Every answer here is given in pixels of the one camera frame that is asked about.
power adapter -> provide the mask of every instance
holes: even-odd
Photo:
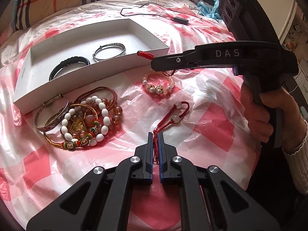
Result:
[[[172,21],[180,23],[180,24],[188,25],[188,20],[186,20],[184,18],[175,17],[175,18],[172,19]]]

pink checkered bedsheet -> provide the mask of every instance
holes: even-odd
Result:
[[[84,151],[64,151],[51,146],[33,126],[36,111],[22,115],[12,104],[18,74],[28,49],[63,31],[99,21],[121,18],[122,7],[136,7],[149,0],[110,0],[73,8],[12,34],[0,48],[0,196],[18,222],[26,227],[37,212],[67,190],[95,166],[110,168],[134,154],[146,143],[147,133],[175,101],[188,101],[190,110],[177,125],[164,131],[165,142],[195,165],[217,165],[244,189],[257,162],[258,146],[251,138],[240,103],[242,79],[229,69],[180,70],[175,74],[174,93],[163,99],[151,97],[141,86],[149,67],[94,82],[67,94],[70,100],[97,86],[118,93],[124,111],[122,129],[116,136]],[[195,45],[234,41],[227,28],[211,19],[194,17],[194,4],[187,0],[154,0],[166,7],[180,7],[189,25],[151,16],[135,16],[140,23],[170,46],[170,54]],[[149,5],[144,12],[167,18],[178,15]],[[48,133],[61,141],[59,127]],[[180,230],[176,188],[162,187],[158,166],[150,188],[134,190],[128,230]]]

sleeve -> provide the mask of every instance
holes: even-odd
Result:
[[[293,150],[293,154],[284,151],[293,177],[294,185],[303,194],[308,194],[308,129],[300,146]]]

person's hand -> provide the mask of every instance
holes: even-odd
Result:
[[[282,147],[286,152],[292,152],[303,142],[307,126],[300,115],[294,98],[284,89],[280,88],[267,93],[261,93],[260,98],[269,108],[281,108],[283,112]],[[244,116],[248,120],[248,127],[255,139],[267,143],[274,129],[269,124],[270,114],[263,107],[253,102],[254,96],[245,85],[241,88],[241,103],[245,108]]]

metal screw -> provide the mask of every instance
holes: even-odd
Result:
[[[132,163],[137,163],[137,162],[139,162],[140,161],[140,158],[139,157],[132,157],[131,158],[131,162]]]
[[[172,158],[172,160],[173,160],[174,162],[181,162],[183,159],[182,159],[182,157],[180,157],[180,156],[175,156],[175,157]]]
[[[102,167],[95,167],[93,169],[93,172],[97,175],[101,174],[104,171],[104,169]]]
[[[216,166],[210,166],[209,168],[208,168],[208,170],[211,172],[211,173],[217,173],[218,171],[219,171],[219,169],[218,169],[218,167],[216,167]]]

